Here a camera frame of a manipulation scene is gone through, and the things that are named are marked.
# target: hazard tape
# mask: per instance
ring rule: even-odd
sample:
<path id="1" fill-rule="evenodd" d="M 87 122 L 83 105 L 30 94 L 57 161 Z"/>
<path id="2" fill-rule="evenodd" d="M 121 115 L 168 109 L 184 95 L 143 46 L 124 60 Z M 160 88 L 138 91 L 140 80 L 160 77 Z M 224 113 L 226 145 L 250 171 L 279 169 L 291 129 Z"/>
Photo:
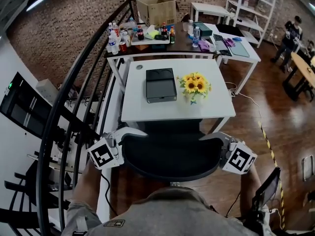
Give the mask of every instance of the hazard tape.
<path id="1" fill-rule="evenodd" d="M 267 138 L 266 132 L 265 132 L 265 130 L 262 128 L 262 125 L 261 125 L 261 122 L 260 122 L 260 121 L 258 122 L 258 124 L 259 124 L 259 127 L 260 127 L 260 129 L 261 129 L 261 131 L 262 131 L 262 134 L 264 135 L 264 138 L 265 138 L 265 140 L 266 140 L 266 142 L 267 142 L 267 146 L 268 146 L 268 148 L 269 148 L 269 150 L 270 150 L 272 160 L 274 160 L 275 167 L 277 167 L 278 164 L 277 164 L 277 161 L 276 161 L 276 158 L 275 158 L 275 154 L 274 154 L 274 152 L 272 151 L 272 148 L 271 148 L 270 142 L 269 142 L 269 140 L 268 140 L 268 138 Z M 281 227 L 282 227 L 282 229 L 284 230 L 284 228 L 285 228 L 285 224 L 284 224 L 284 190 L 283 190 L 283 188 L 282 188 L 281 179 L 279 179 L 279 184 L 280 184 L 280 192 L 281 192 L 281 211 L 282 211 L 282 215 L 281 215 L 281 217 L 282 217 L 282 218 L 281 218 Z"/>

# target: black cap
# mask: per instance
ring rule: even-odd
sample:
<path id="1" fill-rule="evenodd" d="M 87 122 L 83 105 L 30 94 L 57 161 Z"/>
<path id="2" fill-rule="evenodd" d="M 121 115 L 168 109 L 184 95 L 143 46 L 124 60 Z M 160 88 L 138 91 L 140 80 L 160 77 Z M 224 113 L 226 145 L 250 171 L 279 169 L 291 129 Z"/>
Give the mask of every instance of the black cap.
<path id="1" fill-rule="evenodd" d="M 299 16 L 295 16 L 294 19 L 301 24 L 302 23 L 302 19 Z"/>

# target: sunflower bouquet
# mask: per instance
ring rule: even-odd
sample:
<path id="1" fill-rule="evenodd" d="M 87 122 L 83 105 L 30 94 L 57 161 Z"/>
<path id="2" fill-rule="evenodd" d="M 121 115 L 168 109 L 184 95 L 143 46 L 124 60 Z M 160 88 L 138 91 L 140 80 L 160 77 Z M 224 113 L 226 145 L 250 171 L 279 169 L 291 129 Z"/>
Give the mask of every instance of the sunflower bouquet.
<path id="1" fill-rule="evenodd" d="M 177 76 L 176 79 L 179 80 L 180 87 L 184 88 L 183 95 L 190 99 L 191 105 L 197 104 L 197 98 L 206 98 L 211 91 L 211 84 L 198 72 L 190 73 L 182 78 Z"/>

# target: soda can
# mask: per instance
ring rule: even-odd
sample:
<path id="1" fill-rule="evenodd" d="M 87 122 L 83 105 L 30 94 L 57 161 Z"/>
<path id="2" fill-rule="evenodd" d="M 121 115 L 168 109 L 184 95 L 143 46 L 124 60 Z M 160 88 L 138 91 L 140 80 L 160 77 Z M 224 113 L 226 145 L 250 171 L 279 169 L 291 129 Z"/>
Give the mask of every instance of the soda can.
<path id="1" fill-rule="evenodd" d="M 120 42 L 119 43 L 119 49 L 120 49 L 120 51 L 122 52 L 122 53 L 125 53 L 126 51 L 127 51 L 127 45 L 126 45 L 126 43 L 125 42 Z"/>

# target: yellow flower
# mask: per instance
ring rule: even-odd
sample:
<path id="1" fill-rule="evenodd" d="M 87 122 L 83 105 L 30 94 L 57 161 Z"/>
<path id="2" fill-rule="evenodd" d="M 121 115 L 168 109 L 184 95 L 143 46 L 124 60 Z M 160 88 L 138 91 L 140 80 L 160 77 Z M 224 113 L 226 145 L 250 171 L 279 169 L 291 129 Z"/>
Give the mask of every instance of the yellow flower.
<path id="1" fill-rule="evenodd" d="M 185 75 L 184 77 L 183 77 L 183 80 L 186 82 L 186 81 L 188 81 L 189 79 L 193 79 L 193 74 L 191 73 L 191 74 L 188 74 L 188 75 Z"/>
<path id="2" fill-rule="evenodd" d="M 194 75 L 194 77 L 196 78 L 196 80 L 202 80 L 202 81 L 207 81 L 206 80 L 206 78 L 202 75 L 202 74 L 200 74 L 200 73 L 194 73 L 193 74 Z"/>
<path id="3" fill-rule="evenodd" d="M 206 92 L 208 90 L 206 82 L 204 80 L 198 80 L 196 83 L 198 92 Z"/>
<path id="4" fill-rule="evenodd" d="M 194 81 L 192 78 L 187 80 L 185 82 L 185 89 L 187 90 L 187 92 L 196 92 L 197 90 L 196 81 Z"/>

